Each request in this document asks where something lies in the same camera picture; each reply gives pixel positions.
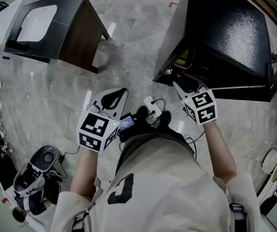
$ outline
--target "wire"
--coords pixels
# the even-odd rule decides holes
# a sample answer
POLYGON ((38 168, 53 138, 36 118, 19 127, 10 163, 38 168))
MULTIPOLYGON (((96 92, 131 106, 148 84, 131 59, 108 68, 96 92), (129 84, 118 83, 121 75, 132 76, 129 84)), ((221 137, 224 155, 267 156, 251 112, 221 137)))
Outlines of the wire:
POLYGON ((173 113, 171 113, 171 115, 173 115, 174 113, 176 113, 181 107, 182 107, 182 105, 180 105, 173 113))
POLYGON ((77 154, 77 153, 79 152, 79 150, 80 150, 80 147, 81 147, 81 146, 79 146, 79 147, 77 148, 77 151, 76 151, 75 153, 65 152, 65 154, 64 154, 63 156, 65 156, 66 154, 69 154, 69 155, 75 155, 75 154, 77 154))
POLYGON ((1 121, 0 130, 3 132, 4 136, 6 136, 8 134, 8 132, 7 132, 6 128, 5 128, 5 126, 3 125, 1 111, 0 111, 0 121, 1 121))
POLYGON ((189 136, 189 135, 187 135, 187 134, 185 134, 185 140, 187 141, 187 140, 192 140, 192 142, 190 142, 190 143, 188 143, 188 145, 190 146, 190 145, 194 145, 194 149, 195 149, 195 159, 197 160, 197 151, 196 151, 196 145, 195 145, 195 142, 197 141, 197 140, 199 140, 203 135, 204 135, 204 133, 205 132, 203 132, 197 139, 195 139, 195 140, 193 140, 193 138, 191 137, 191 136, 189 136))
POLYGON ((146 116, 146 118, 149 117, 150 115, 153 115, 153 114, 155 114, 155 111, 152 111, 150 114, 148 114, 148 115, 146 116))
POLYGON ((66 177, 62 177, 62 179, 66 179, 66 178, 68 177, 68 175, 67 175, 67 173, 66 173, 65 169, 63 168, 62 164, 60 164, 60 167, 62 168, 63 172, 64 172, 64 173, 65 173, 65 175, 66 175, 66 177))
POLYGON ((63 161, 64 161, 64 159, 65 159, 66 154, 75 155, 75 154, 77 154, 77 153, 79 152, 80 147, 81 147, 81 146, 79 146, 79 147, 77 148, 76 152, 74 152, 74 153, 65 152, 65 153, 63 154, 63 156, 60 156, 60 157, 59 157, 59 160, 58 160, 58 161, 59 161, 59 163, 60 163, 60 167, 62 168, 63 172, 64 172, 65 175, 66 175, 66 177, 62 177, 63 179, 66 179, 66 178, 68 177, 68 175, 67 175, 65 169, 64 169, 63 166, 62 166, 62 163, 63 163, 63 161))
POLYGON ((164 102, 164 106, 163 106, 163 109, 162 109, 162 113, 163 113, 165 108, 166 108, 166 101, 164 99, 162 99, 162 98, 158 98, 158 99, 154 100, 153 103, 155 104, 156 101, 163 101, 164 102))
POLYGON ((158 121, 159 118, 160 118, 160 116, 151 124, 151 126, 153 126, 155 124, 155 122, 158 121))
POLYGON ((195 159, 197 160, 197 150, 196 150, 195 141, 193 140, 192 137, 190 137, 190 136, 187 135, 187 134, 186 134, 184 137, 185 137, 186 142, 187 142, 187 140, 189 140, 189 139, 192 140, 192 143, 191 143, 191 142, 190 142, 190 143, 187 142, 187 144, 188 144, 189 146, 190 146, 190 144, 193 144, 193 145, 194 145, 194 149, 195 149, 195 159))
POLYGON ((199 139, 204 135, 204 133, 205 133, 205 131, 195 140, 195 142, 196 142, 197 140, 199 140, 199 139))
MULTIPOLYGON (((199 140, 203 135, 204 135, 204 133, 205 132, 203 132, 197 139, 195 139, 193 142, 191 142, 190 144, 193 144, 193 143, 195 143, 197 140, 199 140)), ((189 136, 189 135, 187 135, 187 134, 185 134, 185 138, 190 138, 191 140, 192 140, 192 137, 191 136, 189 136)))

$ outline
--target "white basin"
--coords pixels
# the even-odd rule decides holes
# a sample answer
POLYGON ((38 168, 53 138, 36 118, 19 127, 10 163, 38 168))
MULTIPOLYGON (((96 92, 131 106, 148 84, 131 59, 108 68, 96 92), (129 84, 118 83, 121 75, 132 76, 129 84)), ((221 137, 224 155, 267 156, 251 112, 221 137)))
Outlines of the white basin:
POLYGON ((17 41, 38 42, 46 35, 56 14, 57 6, 50 5, 31 10, 25 17, 17 41))
POLYGON ((0 44, 5 44, 21 8, 30 0, 16 0, 0 12, 0 44))

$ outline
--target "marble floor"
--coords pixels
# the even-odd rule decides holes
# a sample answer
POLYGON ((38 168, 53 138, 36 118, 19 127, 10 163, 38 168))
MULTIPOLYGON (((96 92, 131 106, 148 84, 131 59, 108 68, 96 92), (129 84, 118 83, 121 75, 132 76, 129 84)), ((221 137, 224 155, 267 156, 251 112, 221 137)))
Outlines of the marble floor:
MULTIPOLYGON (((114 24, 111 39, 103 40, 98 48, 106 62, 98 75, 61 61, 45 64, 9 55, 0 47, 2 121, 18 168, 44 144, 55 145, 60 153, 76 151, 75 128, 88 90, 94 96, 111 87, 126 87, 129 96, 124 113, 134 113, 148 95, 165 99, 169 111, 180 105, 174 88, 152 81, 159 47, 176 9, 169 4, 179 0, 90 1, 108 29, 114 24)), ((266 21, 272 51, 277 53, 277 27, 267 16, 266 21)), ((266 178, 259 165, 270 147, 277 145, 277 95, 270 103, 217 100, 217 104, 218 125, 238 171, 250 172, 258 189, 266 178)), ((203 132, 181 109, 173 115, 171 128, 179 120, 185 122, 183 134, 197 138, 203 132)), ((205 137, 196 145, 198 162, 212 173, 205 137)), ((114 177, 119 155, 116 139, 99 159, 98 175, 104 183, 114 177)), ((63 164, 68 178, 63 189, 69 189, 78 158, 79 154, 66 156, 63 164)))

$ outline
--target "black cabinet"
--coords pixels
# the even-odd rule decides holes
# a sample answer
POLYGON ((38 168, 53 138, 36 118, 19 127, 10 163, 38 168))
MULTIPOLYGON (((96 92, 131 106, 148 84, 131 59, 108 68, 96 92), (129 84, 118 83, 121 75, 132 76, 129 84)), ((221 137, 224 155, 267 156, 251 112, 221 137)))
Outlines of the black cabinet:
POLYGON ((182 79, 191 89, 189 75, 204 81, 216 98, 269 102, 277 92, 277 72, 264 15, 247 0, 180 0, 154 81, 172 85, 182 79))

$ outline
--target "small screen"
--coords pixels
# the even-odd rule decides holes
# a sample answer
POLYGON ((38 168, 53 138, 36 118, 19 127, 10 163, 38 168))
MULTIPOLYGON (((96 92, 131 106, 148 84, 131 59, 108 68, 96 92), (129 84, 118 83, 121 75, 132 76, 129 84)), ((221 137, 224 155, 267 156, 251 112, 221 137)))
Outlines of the small screen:
POLYGON ((134 122, 133 122, 131 116, 124 118, 121 122, 121 127, 120 127, 119 131, 123 131, 133 125, 134 125, 134 122))

